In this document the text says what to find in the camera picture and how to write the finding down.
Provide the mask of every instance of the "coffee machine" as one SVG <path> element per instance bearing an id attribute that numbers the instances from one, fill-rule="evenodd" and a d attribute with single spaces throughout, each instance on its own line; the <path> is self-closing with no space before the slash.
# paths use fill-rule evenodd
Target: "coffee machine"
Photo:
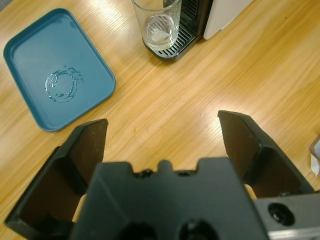
<path id="1" fill-rule="evenodd" d="M 210 39 L 231 23 L 253 0 L 182 0 L 178 38 L 166 50 L 153 51 L 165 61 L 177 61 L 202 37 Z"/>

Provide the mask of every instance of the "metal grate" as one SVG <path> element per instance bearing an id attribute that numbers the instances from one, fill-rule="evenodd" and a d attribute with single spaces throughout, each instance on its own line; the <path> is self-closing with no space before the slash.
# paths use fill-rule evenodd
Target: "metal grate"
<path id="1" fill-rule="evenodd" d="M 183 0 L 181 4 L 181 10 L 193 20 L 197 20 L 198 7 L 199 0 Z"/>
<path id="2" fill-rule="evenodd" d="M 178 38 L 172 47 L 157 51 L 157 55 L 163 58 L 172 58 L 178 55 L 193 39 L 193 36 L 186 28 L 179 26 Z"/>

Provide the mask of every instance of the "drip tray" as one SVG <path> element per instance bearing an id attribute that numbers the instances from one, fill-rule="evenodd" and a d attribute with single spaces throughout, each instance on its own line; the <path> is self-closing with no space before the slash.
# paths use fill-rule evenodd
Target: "drip tray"
<path id="1" fill-rule="evenodd" d="M 161 51 L 153 51 L 146 44 L 145 47 L 151 51 L 156 57 L 165 61 L 177 61 L 200 39 L 195 36 L 181 23 L 179 25 L 178 38 L 170 48 Z"/>

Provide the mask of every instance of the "water droplet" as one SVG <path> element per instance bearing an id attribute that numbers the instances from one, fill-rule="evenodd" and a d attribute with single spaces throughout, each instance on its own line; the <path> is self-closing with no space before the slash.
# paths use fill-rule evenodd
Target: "water droplet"
<path id="1" fill-rule="evenodd" d="M 74 67 L 67 68 L 66 65 L 63 67 L 63 70 L 52 73 L 45 80 L 44 86 L 47 96 L 58 103 L 70 101 L 75 96 L 79 81 L 84 81 L 80 71 Z"/>

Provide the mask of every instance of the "white object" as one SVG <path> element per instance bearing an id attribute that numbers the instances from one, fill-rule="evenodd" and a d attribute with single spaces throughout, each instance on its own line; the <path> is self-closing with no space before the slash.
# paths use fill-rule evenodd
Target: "white object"
<path id="1" fill-rule="evenodd" d="M 311 170 L 318 176 L 320 172 L 320 137 L 318 137 L 310 147 L 311 150 Z"/>
<path id="2" fill-rule="evenodd" d="M 320 165 L 319 165 L 318 159 L 316 159 L 316 157 L 313 156 L 312 154 L 310 156 L 311 156 L 311 170 L 315 174 L 315 176 L 318 176 L 320 172 Z"/>
<path id="3" fill-rule="evenodd" d="M 209 39 L 231 23 L 254 0 L 213 0 L 204 39 Z"/>

